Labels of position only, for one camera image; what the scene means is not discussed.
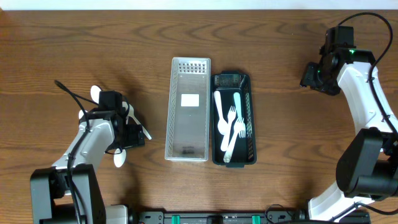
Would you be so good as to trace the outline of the white plastic fork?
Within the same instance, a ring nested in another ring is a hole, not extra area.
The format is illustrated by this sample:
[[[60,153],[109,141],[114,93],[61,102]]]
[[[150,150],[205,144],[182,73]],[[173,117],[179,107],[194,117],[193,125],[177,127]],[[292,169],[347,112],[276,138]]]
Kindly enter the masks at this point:
[[[234,106],[231,106],[228,111],[228,123],[227,123],[226,133],[223,137],[223,140],[222,140],[221,146],[220,146],[220,149],[223,152],[225,152],[228,148],[231,126],[232,126],[232,123],[235,120],[235,118],[236,118],[236,108]]]
[[[246,134],[246,125],[244,123],[244,118],[238,118],[236,120],[236,122],[234,123],[233,137],[231,138],[231,141],[228,144],[228,148],[227,148],[226,153],[223,158],[223,161],[225,163],[229,163],[231,160],[238,136],[241,138],[244,138],[245,134]]]

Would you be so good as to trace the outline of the dark green perforated plastic basket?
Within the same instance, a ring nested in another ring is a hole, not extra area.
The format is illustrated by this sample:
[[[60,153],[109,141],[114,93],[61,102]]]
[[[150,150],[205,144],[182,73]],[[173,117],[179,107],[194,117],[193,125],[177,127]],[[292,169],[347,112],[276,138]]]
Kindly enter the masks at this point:
[[[211,77],[212,159],[226,167],[257,161],[251,80],[239,71]]]

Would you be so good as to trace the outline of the pale blue plastic fork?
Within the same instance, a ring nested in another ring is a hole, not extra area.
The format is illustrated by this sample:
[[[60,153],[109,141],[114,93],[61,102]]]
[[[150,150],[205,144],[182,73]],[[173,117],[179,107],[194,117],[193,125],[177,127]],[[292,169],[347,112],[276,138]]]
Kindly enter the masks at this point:
[[[242,103],[241,103],[241,94],[239,92],[235,92],[233,94],[233,98],[234,98],[234,104],[236,106],[237,116],[242,122],[244,122],[243,111],[242,111]],[[246,137],[246,125],[245,125],[245,123],[243,123],[243,130],[239,132],[239,137],[240,138],[245,138]]]

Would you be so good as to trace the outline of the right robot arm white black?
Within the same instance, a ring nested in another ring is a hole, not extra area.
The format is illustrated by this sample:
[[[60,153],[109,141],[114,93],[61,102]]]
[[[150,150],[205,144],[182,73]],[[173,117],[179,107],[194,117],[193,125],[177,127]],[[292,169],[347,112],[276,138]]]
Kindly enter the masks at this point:
[[[397,196],[397,118],[380,86],[376,59],[354,45],[354,29],[326,32],[319,63],[310,62],[300,86],[344,93],[356,136],[336,165],[335,182],[308,203],[311,220],[338,222],[356,208]]]

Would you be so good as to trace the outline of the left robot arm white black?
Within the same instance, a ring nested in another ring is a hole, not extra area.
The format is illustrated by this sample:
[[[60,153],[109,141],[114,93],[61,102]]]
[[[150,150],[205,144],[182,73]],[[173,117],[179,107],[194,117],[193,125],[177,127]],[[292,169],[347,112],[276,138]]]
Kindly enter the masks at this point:
[[[145,144],[143,127],[127,121],[125,97],[102,91],[97,108],[85,113],[64,155],[30,177],[34,223],[134,223],[128,206],[105,206],[96,170],[105,154],[121,155]]]

